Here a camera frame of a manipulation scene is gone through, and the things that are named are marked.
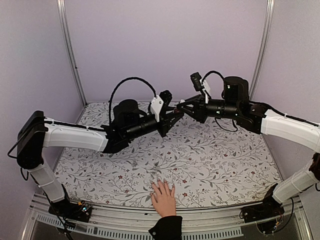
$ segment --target white bracket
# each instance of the white bracket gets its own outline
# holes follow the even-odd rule
[[[161,99],[159,95],[155,96],[151,101],[151,113],[154,114],[154,118],[156,122],[160,122],[160,112],[162,109],[162,106],[164,105],[164,101]]]

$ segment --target human hand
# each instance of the human hand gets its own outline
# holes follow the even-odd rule
[[[153,182],[152,188],[155,193],[151,193],[151,201],[154,209],[162,217],[176,216],[176,199],[175,199],[175,186],[170,190],[168,183],[164,180],[158,180],[158,185]]]

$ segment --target finger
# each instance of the finger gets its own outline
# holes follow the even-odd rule
[[[156,184],[154,182],[152,183],[152,188],[155,191],[157,196],[161,195],[161,192],[160,192],[159,188],[156,186]]]
[[[162,183],[162,181],[160,179],[158,180],[158,184],[159,184],[159,188],[160,188],[161,193],[165,194],[166,190],[165,190],[164,184]]]
[[[171,190],[171,197],[175,197],[175,191],[176,191],[176,187],[175,185],[173,185],[172,190]]]
[[[164,180],[164,189],[168,196],[170,196],[170,189],[166,180]]]
[[[151,202],[152,202],[152,205],[155,207],[157,204],[157,200],[153,193],[151,193]]]

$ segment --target metal bar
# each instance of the metal bar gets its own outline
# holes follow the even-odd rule
[[[249,91],[250,100],[253,99],[256,88],[257,88],[257,83],[258,83],[258,79],[260,76],[261,67],[263,64],[265,51],[267,48],[268,37],[269,37],[270,29],[271,29],[272,17],[273,17],[273,12],[274,12],[274,5],[275,5],[275,0],[267,0],[261,45],[260,45],[259,55],[258,55],[258,59],[256,61],[256,65],[255,65],[255,69],[254,69],[254,73],[253,73],[253,78],[252,78],[252,82],[251,82],[251,86],[250,86],[250,91]]]
[[[69,62],[70,62],[75,86],[76,86],[77,92],[79,94],[81,103],[85,107],[88,104],[88,102],[87,102],[85,92],[84,92],[84,89],[83,89],[83,86],[82,86],[82,83],[80,80],[80,75],[79,75],[79,71],[78,71],[78,67],[77,67],[77,63],[76,63],[76,58],[75,58],[72,43],[71,43],[65,1],[64,0],[57,0],[57,5],[58,5],[58,12],[59,12],[59,17],[60,17],[64,42],[65,42],[66,50],[67,50],[67,53],[69,56]]]

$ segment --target black joint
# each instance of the black joint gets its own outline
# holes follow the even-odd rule
[[[21,168],[30,170],[44,164],[42,148],[46,131],[44,112],[35,111],[18,133],[16,161]]]
[[[313,155],[313,163],[309,168],[310,172],[313,172],[316,179],[320,181],[320,153]]]
[[[200,92],[204,87],[202,86],[200,80],[202,79],[199,72],[195,72],[190,75],[191,81],[193,83],[193,87],[197,92]]]

